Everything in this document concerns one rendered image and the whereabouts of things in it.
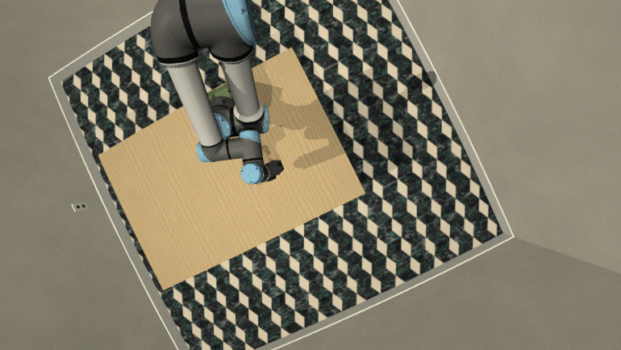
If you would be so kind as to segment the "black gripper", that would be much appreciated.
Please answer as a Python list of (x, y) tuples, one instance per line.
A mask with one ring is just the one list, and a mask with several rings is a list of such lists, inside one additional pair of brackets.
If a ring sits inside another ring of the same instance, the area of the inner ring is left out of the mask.
[(283, 167), (282, 162), (280, 160), (272, 160), (272, 161), (268, 162), (267, 164), (265, 164), (265, 167), (269, 171), (269, 175), (268, 175), (267, 179), (265, 181), (263, 181), (263, 182), (272, 181), (272, 180), (276, 179), (276, 176), (280, 175), (281, 172), (284, 170), (284, 167)]

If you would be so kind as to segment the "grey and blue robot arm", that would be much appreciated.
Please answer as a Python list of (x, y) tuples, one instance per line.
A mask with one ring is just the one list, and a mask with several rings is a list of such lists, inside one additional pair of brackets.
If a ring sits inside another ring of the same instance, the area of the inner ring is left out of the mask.
[[(242, 180), (253, 185), (265, 181), (269, 171), (260, 134), (269, 130), (269, 114), (258, 101), (249, 58), (257, 36), (248, 0), (159, 0), (152, 12), (151, 37), (200, 142), (198, 159), (242, 158)], [(196, 48), (209, 48), (219, 61), (234, 101), (209, 99)], [(239, 138), (229, 139), (235, 136)]]

